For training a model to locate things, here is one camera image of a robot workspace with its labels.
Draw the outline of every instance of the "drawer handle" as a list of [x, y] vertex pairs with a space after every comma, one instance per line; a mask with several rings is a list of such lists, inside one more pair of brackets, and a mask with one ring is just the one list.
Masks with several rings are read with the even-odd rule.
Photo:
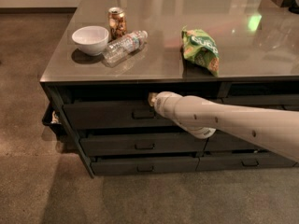
[[132, 112], [133, 119], [154, 119], [155, 112], [150, 109], [139, 109]]
[[155, 149], [155, 144], [153, 143], [153, 144], [150, 144], [150, 145], [148, 145], [148, 144], [146, 144], [146, 145], [140, 145], [140, 144], [135, 144], [135, 149], [138, 149], [138, 150], [153, 150], [153, 149]]
[[148, 167], [148, 168], [140, 168], [140, 167], [137, 166], [137, 171], [139, 173], [151, 173], [151, 172], [155, 171], [155, 168], [154, 168], [154, 166], [151, 166], [151, 167]]
[[255, 163], [244, 163], [242, 161], [242, 166], [243, 167], [257, 167], [259, 165], [260, 165], [260, 163], [257, 160], [255, 160]]

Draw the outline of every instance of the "gray tabletop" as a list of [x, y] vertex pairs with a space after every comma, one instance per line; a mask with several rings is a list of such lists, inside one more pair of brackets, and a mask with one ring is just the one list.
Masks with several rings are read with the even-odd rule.
[[[78, 28], [108, 29], [107, 11], [122, 7], [128, 32], [145, 30], [143, 50], [114, 68], [77, 50]], [[182, 60], [181, 30], [203, 29], [220, 54], [220, 75]], [[82, 0], [41, 82], [157, 82], [299, 79], [299, 15], [270, 0]]]

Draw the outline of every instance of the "crumpled snack bag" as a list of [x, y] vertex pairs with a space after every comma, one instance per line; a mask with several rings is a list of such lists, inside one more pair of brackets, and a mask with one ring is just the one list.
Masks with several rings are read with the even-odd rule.
[[184, 59], [205, 67], [214, 77], [219, 74], [219, 54], [215, 41], [201, 29], [182, 30]]

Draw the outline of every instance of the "concrete floor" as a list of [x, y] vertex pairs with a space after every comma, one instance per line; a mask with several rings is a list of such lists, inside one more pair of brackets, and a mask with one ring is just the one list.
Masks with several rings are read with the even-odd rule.
[[0, 15], [0, 223], [298, 223], [299, 169], [98, 176], [42, 125], [71, 14]]

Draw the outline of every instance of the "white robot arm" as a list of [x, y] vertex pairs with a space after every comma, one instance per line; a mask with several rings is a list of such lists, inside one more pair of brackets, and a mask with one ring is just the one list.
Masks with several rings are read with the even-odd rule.
[[149, 103], [157, 113], [197, 138], [208, 138], [221, 130], [299, 161], [299, 112], [220, 105], [168, 91], [150, 94]]

